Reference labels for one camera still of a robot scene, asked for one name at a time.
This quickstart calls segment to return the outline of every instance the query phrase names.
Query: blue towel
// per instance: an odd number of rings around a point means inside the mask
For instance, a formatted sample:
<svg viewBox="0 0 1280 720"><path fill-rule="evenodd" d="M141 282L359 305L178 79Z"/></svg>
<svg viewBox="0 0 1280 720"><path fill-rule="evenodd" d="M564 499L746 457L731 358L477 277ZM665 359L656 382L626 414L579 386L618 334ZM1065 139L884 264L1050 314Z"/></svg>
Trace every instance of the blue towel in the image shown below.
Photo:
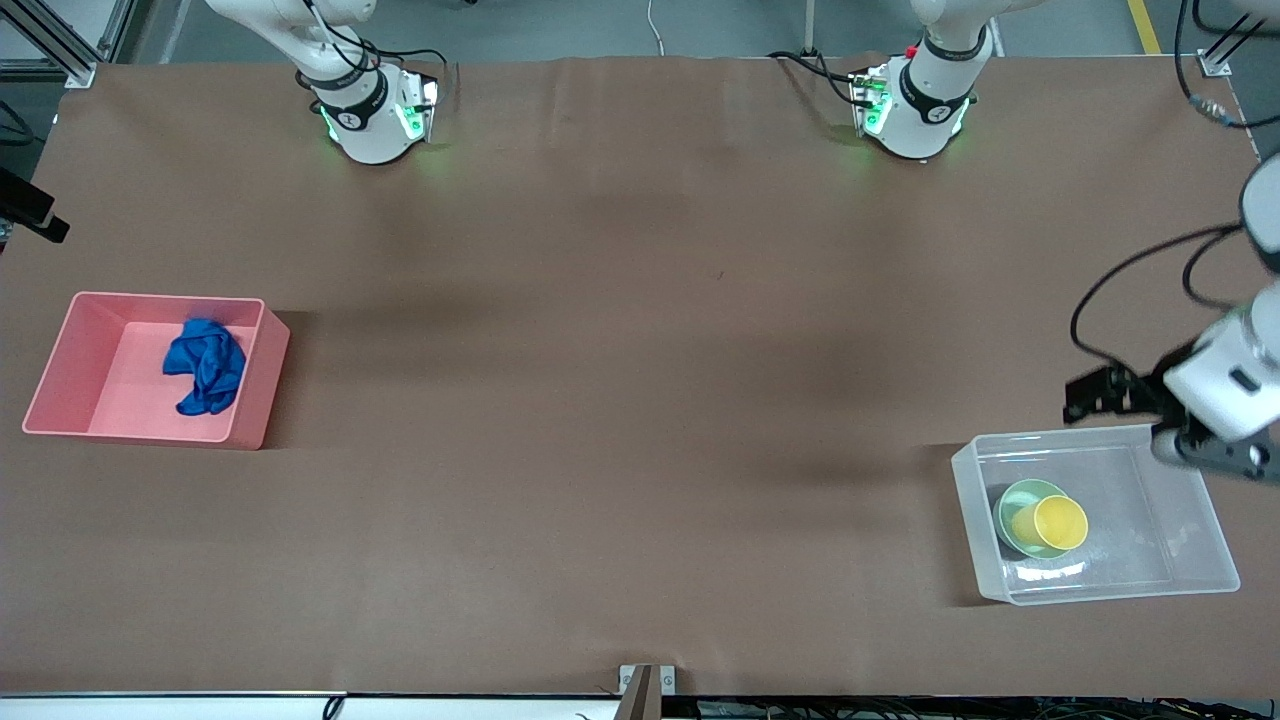
<svg viewBox="0 0 1280 720"><path fill-rule="evenodd" d="M223 325L191 319L182 324L182 334L169 345L164 374L196 377L196 387L178 404L178 413L216 415L236 402L244 374L244 351Z"/></svg>

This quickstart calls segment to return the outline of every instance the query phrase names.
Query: table surface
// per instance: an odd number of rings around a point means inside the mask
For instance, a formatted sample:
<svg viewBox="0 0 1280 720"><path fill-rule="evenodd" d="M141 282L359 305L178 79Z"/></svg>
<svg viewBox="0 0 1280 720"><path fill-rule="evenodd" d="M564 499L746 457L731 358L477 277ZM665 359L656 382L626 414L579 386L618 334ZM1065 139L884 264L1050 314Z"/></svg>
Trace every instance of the table surface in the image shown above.
<svg viewBox="0 0 1280 720"><path fill-rule="evenodd" d="M769 60L465 67L360 167L283 65L105 67L0 263L0 688L1251 697L1280 679L1280 492L1210 478L1243 587L977 594L948 459L1060 427L1066 323L1254 165L1166 59L997 60L928 164ZM1052 88L1047 94L1046 88ZM1146 365L1184 255L1083 323ZM1235 241L1206 292L1265 282ZM81 290L262 297L259 452L26 437Z"/></svg>

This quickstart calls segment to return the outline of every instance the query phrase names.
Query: plastic cup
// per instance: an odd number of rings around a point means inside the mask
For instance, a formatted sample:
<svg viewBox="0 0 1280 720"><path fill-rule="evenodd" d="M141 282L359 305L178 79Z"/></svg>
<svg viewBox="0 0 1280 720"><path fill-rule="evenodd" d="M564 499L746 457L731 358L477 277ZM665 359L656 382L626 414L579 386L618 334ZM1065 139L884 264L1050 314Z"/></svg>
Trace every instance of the plastic cup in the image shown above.
<svg viewBox="0 0 1280 720"><path fill-rule="evenodd" d="M1055 495L1015 512L1009 532L1027 544L1075 550L1089 536L1089 519L1079 502Z"/></svg>

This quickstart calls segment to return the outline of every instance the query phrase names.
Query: cable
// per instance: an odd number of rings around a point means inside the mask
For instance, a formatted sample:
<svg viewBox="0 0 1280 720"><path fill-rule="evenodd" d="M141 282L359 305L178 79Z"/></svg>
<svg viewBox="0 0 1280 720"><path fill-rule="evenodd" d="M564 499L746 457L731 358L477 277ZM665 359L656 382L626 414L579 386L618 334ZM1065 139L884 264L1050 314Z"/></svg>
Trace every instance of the cable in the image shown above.
<svg viewBox="0 0 1280 720"><path fill-rule="evenodd" d="M1230 313L1231 310L1235 309L1235 305L1231 302L1226 302L1225 300L1213 300L1212 297L1206 297L1199 292L1197 292L1196 288L1192 286L1192 270L1196 269L1196 263L1199 263L1199 259L1203 258L1206 252L1212 250L1216 245L1219 245L1224 240L1235 234L1236 231L1239 229L1240 227L1236 225L1234 231L1220 232L1216 236L1206 240L1203 245L1197 247L1196 252L1193 252L1192 256L1187 259L1187 264L1183 265L1183 292L1185 292L1187 297L1190 297L1192 301L1194 301L1196 304L1203 305L1204 307L1210 307L1212 310L1220 310L1222 313Z"/></svg>
<svg viewBox="0 0 1280 720"><path fill-rule="evenodd" d="M384 58L397 58L403 60L404 58L412 58L413 55L435 55L440 59L442 65L448 65L449 59L444 56L439 50L433 50L430 47L424 47L421 50L380 50L374 47L374 51Z"/></svg>
<svg viewBox="0 0 1280 720"><path fill-rule="evenodd" d="M1280 114L1261 120L1240 122L1231 117L1231 113L1221 102L1192 92L1190 86L1187 85L1187 72L1183 69L1183 29L1187 26L1187 8L1190 3L1192 0L1181 0L1178 5L1178 24L1174 26L1174 72L1178 74L1178 86L1183 90L1183 96L1192 104L1192 108L1196 108L1197 113L1229 128L1252 129L1280 123Z"/></svg>
<svg viewBox="0 0 1280 720"><path fill-rule="evenodd" d="M346 705L347 698L343 696L333 696L324 703L324 711L320 714L320 720L334 720L338 714L342 712L342 706Z"/></svg>
<svg viewBox="0 0 1280 720"><path fill-rule="evenodd" d="M846 77L846 76L831 76L829 73L824 73L822 70L822 68L819 68L818 65L814 65L808 59L805 59L805 58L803 58L800 55L796 55L795 53L787 53L786 50L778 50L776 53L769 53L768 55L765 55L765 58L769 58L772 60L791 60L792 63L796 63L797 65L800 65L801 68L809 70L810 73L813 73L815 76L832 77L833 79L840 81L840 82L847 82L849 81L849 77Z"/></svg>
<svg viewBox="0 0 1280 720"><path fill-rule="evenodd" d="M1106 274L1098 278L1098 281L1094 282L1092 287L1089 287L1089 290L1084 293L1084 297L1080 299L1080 302L1075 306L1075 310L1071 313L1071 325L1070 325L1071 345L1078 347L1082 352L1092 355L1100 360L1105 360L1107 364L1115 365L1116 368L1126 370L1132 375L1138 377L1138 373L1135 373L1133 368L1130 368L1124 360L1080 340L1080 314L1084 313L1085 306L1088 306L1089 301L1093 300L1093 296L1097 295L1100 290L1102 290L1102 286L1105 286L1107 282L1111 281L1111 278L1119 275L1121 272L1124 272L1130 265L1138 263L1139 260L1144 260L1147 258L1151 258L1152 255L1156 255L1157 252L1164 252L1170 247L1178 247L1179 245L1185 245L1188 242L1199 240L1208 234L1235 232L1239 228L1240 228L1239 223L1224 223L1220 225L1201 228L1198 231L1178 236L1172 240L1166 240L1164 242L1152 245L1146 250L1139 250L1138 252L1134 252L1129 258L1121 260L1117 265L1115 265L1114 268L1107 270Z"/></svg>
<svg viewBox="0 0 1280 720"><path fill-rule="evenodd" d="M868 102L867 100L854 100L849 95L841 92L840 86L836 85L836 78L832 77L831 70L827 69L827 59L822 56L822 53L817 53L815 58L818 59L818 67L822 68L822 74L827 77L827 85L831 86L831 91L835 92L837 97L840 97L845 102L849 102L854 108L870 109L876 106L872 102Z"/></svg>
<svg viewBox="0 0 1280 720"><path fill-rule="evenodd" d="M342 32L339 32L338 28L330 26L328 22L325 22L324 18L320 18L320 22L323 22L324 26L325 26L325 28L330 33L333 33L335 37L338 37L339 40L346 40L347 42L349 42L352 45L356 45L356 46L364 49L366 53L370 53L370 54L372 54L372 55L375 55L378 58L396 58L397 60L403 60L404 58L411 58L413 55L435 55L436 58L440 59L442 64L444 64L444 65L449 64L449 59L445 58L443 53L440 53L439 50L431 49L431 47L422 47L420 50L383 50L383 49L378 47L376 45L374 45L371 41L365 40L362 37L347 37L346 35L343 35Z"/></svg>
<svg viewBox="0 0 1280 720"><path fill-rule="evenodd" d="M653 31L653 38L658 41L658 55L666 58L667 49L662 45L662 35L658 32L658 26L653 24L653 0L649 0L649 10L646 15L649 17L649 29Z"/></svg>
<svg viewBox="0 0 1280 720"><path fill-rule="evenodd" d="M1240 35L1239 32L1236 32L1236 28L1239 28L1240 23L1236 23L1235 26L1233 26L1230 28L1224 28L1221 26L1211 26L1211 24L1208 24L1204 20L1204 18L1201 15L1199 1L1201 0L1193 0L1192 1L1192 20L1196 23L1196 27L1201 28L1202 31L1204 31L1204 32L1207 32L1210 35ZM1263 31L1263 32L1260 32L1257 35L1257 37L1266 37L1268 40L1280 38L1280 31L1275 31L1275 29Z"/></svg>
<svg viewBox="0 0 1280 720"><path fill-rule="evenodd" d="M796 63L797 65L800 65L801 68L809 70L810 73L813 73L815 76L822 76L822 77L827 78L827 85L831 86L831 91L835 92L836 96L840 97L841 100L844 100L845 102L849 102L850 105L852 105L855 108L872 108L870 102L868 102L865 100L855 100L854 97L850 97L849 95L845 95L845 92L840 90L840 86L837 86L836 82L849 82L849 74L846 73L846 74L842 74L842 76L837 76L837 74L832 73L831 69L827 68L827 59L822 55L822 53L814 53L814 59L818 60L817 65L814 65L809 60L801 58L800 55L796 55L795 53L787 53L786 50L778 50L777 53L769 53L767 55L767 58L771 58L773 60L791 60L792 63ZM865 70L865 69L867 68L858 68L858 69L850 70L850 72L859 72L859 70Z"/></svg>
<svg viewBox="0 0 1280 720"><path fill-rule="evenodd" d="M348 68L351 68L353 70L357 70L357 72L362 72L362 73L367 73L367 72L370 72L370 70L372 70L372 69L376 68L376 64L372 61L372 59L369 60L369 67L367 68L364 67L364 61L365 61L365 59L367 56L367 50L369 50L367 47L365 47L364 42L356 42L353 40L351 40L349 37L343 36L337 29L334 29L334 27L329 24L329 20L324 19L324 15L320 14L320 9L316 8L316 4L315 4L314 0L302 0L302 4L306 5L308 10L311 10L311 14L315 17L316 22L320 23L320 29L321 29L321 32L324 32L325 38L329 41L329 45L333 45L334 51L338 53L338 56L342 58L342 61L346 63ZM334 40L335 35L338 37L340 37L342 40L346 40L347 42L349 42L352 45L356 45L357 47L361 49L361 58L360 58L361 64L360 65L352 63L351 58L348 58L347 54L343 53L342 47L338 46L338 41Z"/></svg>
<svg viewBox="0 0 1280 720"><path fill-rule="evenodd" d="M0 111L9 115L9 119L13 120L12 126L9 123L0 123L0 129L22 136L19 138L0 137L0 147L26 147L32 142L44 145L45 138L36 135L31 129L31 124L4 100L0 100Z"/></svg>

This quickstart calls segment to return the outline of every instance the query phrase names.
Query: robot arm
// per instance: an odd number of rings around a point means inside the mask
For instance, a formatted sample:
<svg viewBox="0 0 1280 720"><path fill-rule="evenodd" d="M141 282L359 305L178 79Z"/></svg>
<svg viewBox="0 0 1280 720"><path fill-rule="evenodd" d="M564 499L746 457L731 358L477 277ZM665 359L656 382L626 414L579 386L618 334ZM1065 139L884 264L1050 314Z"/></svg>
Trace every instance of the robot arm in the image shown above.
<svg viewBox="0 0 1280 720"><path fill-rule="evenodd" d="M329 137L353 160L389 163L425 141L438 87L381 63L348 26L376 0L207 0L212 10L260 35L298 67L320 99Z"/></svg>
<svg viewBox="0 0 1280 720"><path fill-rule="evenodd" d="M1002 13L1044 0L911 0L925 26L911 56L891 58L854 78L854 109L861 135L902 158L937 155L969 109L973 83L991 58L987 23Z"/></svg>
<svg viewBox="0 0 1280 720"><path fill-rule="evenodd" d="M1240 193L1258 256L1280 273L1280 155L1262 163ZM1280 480L1270 427L1280 420L1280 281L1174 350L1148 375L1105 366L1066 386L1062 419L1096 413L1160 416L1157 457L1207 470Z"/></svg>
<svg viewBox="0 0 1280 720"><path fill-rule="evenodd" d="M1044 0L911 0L915 17L934 45L955 53L978 46L982 28L995 18L1014 10L1039 5Z"/></svg>

